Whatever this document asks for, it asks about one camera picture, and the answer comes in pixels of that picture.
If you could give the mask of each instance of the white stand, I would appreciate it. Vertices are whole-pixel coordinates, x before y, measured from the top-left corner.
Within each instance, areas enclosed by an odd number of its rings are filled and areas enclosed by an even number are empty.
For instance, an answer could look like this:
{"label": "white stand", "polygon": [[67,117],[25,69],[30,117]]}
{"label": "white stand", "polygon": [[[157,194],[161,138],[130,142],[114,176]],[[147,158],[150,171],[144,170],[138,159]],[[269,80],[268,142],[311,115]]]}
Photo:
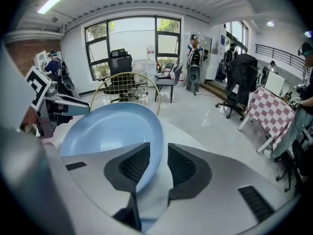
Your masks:
{"label": "white stand", "polygon": [[[244,125],[250,120],[250,117],[247,115],[244,119],[244,121],[241,123],[241,125],[238,127],[238,131],[241,131],[241,129],[244,127]],[[257,153],[260,153],[265,149],[266,146],[268,146],[274,139],[270,137],[259,149],[256,150]]]}

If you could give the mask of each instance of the brick wall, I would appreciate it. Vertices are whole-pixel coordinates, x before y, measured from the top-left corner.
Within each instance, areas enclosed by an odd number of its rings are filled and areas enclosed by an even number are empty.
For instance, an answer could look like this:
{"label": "brick wall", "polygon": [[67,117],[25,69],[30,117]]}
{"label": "brick wall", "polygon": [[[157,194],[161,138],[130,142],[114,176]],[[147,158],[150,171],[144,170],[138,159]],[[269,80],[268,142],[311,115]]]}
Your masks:
{"label": "brick wall", "polygon": [[48,53],[54,49],[61,51],[60,40],[26,40],[6,44],[12,60],[23,76],[34,65],[34,57],[39,52],[46,50]]}

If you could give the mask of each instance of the ceiling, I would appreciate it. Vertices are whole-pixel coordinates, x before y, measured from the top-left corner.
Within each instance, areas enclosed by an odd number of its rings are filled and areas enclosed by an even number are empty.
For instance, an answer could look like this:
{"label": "ceiling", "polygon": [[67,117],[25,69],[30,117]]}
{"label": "ceiling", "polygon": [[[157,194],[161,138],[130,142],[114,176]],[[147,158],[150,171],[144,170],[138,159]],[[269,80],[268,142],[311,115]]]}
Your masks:
{"label": "ceiling", "polygon": [[128,3],[161,3],[180,7],[190,13],[207,18],[212,24],[237,20],[257,21],[264,25],[269,20],[285,20],[297,23],[296,12],[288,0],[61,0],[45,15],[37,10],[47,0],[25,1],[23,14],[15,25],[15,30],[35,29],[59,32],[60,27],[68,25],[94,11],[108,10],[112,6]]}

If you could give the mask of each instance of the black jacket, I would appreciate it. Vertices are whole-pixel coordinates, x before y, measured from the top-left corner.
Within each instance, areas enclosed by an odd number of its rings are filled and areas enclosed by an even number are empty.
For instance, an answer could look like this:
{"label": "black jacket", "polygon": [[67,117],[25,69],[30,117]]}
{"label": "black jacket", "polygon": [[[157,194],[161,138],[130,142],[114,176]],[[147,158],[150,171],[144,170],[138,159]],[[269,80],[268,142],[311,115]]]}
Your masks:
{"label": "black jacket", "polygon": [[[227,86],[225,93],[227,99],[235,104],[247,103],[249,92],[256,90],[258,60],[248,54],[240,54],[236,60],[228,62],[227,65]],[[239,85],[237,95],[233,93],[236,84]]]}

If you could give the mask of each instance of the table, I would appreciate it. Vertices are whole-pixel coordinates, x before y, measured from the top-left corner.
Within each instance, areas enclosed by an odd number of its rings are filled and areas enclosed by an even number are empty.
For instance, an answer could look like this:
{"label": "table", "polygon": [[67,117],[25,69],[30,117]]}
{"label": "table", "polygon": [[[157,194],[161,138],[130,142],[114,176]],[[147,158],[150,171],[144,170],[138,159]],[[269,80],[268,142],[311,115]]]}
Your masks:
{"label": "table", "polygon": [[239,131],[252,118],[270,134],[270,138],[257,149],[258,153],[272,141],[275,149],[287,133],[295,116],[294,110],[288,104],[264,88],[258,88],[249,95],[246,113],[247,116],[239,126]]}
{"label": "table", "polygon": [[[58,130],[55,135],[50,139],[43,140],[43,143],[51,142],[56,148],[60,149],[66,133],[81,117],[82,116],[74,117],[74,120],[71,120],[68,124],[58,126]],[[165,137],[164,152],[154,177],[150,183],[137,194],[137,204],[140,218],[158,219],[167,209],[168,192],[171,188],[173,188],[172,173],[167,165],[168,143],[183,144],[206,151],[206,149],[199,142],[184,131],[166,122],[162,118],[160,118],[160,122]]]}

